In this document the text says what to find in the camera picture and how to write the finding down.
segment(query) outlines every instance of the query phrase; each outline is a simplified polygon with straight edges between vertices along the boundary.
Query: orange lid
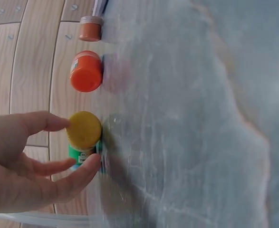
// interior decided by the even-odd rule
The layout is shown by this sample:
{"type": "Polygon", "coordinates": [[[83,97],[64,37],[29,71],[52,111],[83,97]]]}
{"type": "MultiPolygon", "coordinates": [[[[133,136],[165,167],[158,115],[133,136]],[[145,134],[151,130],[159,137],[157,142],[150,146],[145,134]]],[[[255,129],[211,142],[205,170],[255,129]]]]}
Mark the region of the orange lid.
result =
{"type": "Polygon", "coordinates": [[[96,69],[76,69],[70,77],[71,85],[80,92],[92,92],[102,82],[101,72],[96,69]]]}

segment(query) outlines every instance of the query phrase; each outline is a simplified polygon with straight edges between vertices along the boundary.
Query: green label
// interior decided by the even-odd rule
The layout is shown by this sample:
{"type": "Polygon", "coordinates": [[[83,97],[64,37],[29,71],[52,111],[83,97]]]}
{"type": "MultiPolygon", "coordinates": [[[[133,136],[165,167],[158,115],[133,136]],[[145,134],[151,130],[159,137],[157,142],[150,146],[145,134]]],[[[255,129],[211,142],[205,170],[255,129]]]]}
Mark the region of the green label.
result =
{"type": "Polygon", "coordinates": [[[90,155],[90,151],[78,151],[75,148],[71,147],[71,145],[68,145],[68,155],[69,157],[76,160],[77,165],[81,165],[90,155]]]}

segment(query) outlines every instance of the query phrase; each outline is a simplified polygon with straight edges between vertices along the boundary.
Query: finger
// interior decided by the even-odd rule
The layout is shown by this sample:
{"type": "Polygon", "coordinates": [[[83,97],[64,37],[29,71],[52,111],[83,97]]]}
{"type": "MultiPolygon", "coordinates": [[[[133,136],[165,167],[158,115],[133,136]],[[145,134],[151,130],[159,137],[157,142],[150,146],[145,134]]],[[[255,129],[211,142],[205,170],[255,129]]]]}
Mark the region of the finger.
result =
{"type": "Polygon", "coordinates": [[[50,176],[65,171],[76,163],[76,160],[73,158],[67,158],[62,161],[50,161],[47,163],[41,163],[35,159],[30,160],[34,173],[40,176],[50,176]]]}
{"type": "Polygon", "coordinates": [[[69,120],[58,117],[47,111],[19,114],[21,124],[28,136],[41,131],[56,132],[69,126],[69,120]]]}
{"type": "Polygon", "coordinates": [[[52,183],[48,198],[65,201],[75,197],[87,186],[100,169],[100,155],[92,154],[73,173],[52,183]]]}

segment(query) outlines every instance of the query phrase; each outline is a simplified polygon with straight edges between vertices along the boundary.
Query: brown lid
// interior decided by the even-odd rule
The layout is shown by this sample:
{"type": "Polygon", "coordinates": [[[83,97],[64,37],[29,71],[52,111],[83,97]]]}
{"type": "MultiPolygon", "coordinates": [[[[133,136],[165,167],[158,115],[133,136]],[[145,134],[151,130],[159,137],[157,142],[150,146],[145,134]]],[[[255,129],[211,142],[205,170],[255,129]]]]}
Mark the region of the brown lid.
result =
{"type": "Polygon", "coordinates": [[[85,23],[102,25],[103,19],[102,17],[98,17],[98,16],[85,16],[80,19],[80,24],[85,24],[85,23]]]}

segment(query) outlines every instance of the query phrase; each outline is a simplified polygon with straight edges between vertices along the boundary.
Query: orange paint jar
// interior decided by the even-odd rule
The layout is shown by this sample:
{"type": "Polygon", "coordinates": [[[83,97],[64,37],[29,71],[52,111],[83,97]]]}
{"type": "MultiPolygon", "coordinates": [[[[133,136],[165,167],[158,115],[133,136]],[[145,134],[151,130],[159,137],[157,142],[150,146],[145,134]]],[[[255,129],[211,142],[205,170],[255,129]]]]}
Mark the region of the orange paint jar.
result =
{"type": "Polygon", "coordinates": [[[102,17],[86,16],[80,19],[79,39],[82,41],[100,41],[102,17]]]}
{"type": "Polygon", "coordinates": [[[70,70],[71,85],[79,92],[97,89],[102,82],[102,65],[98,54],[93,51],[79,52],[70,70]]]}

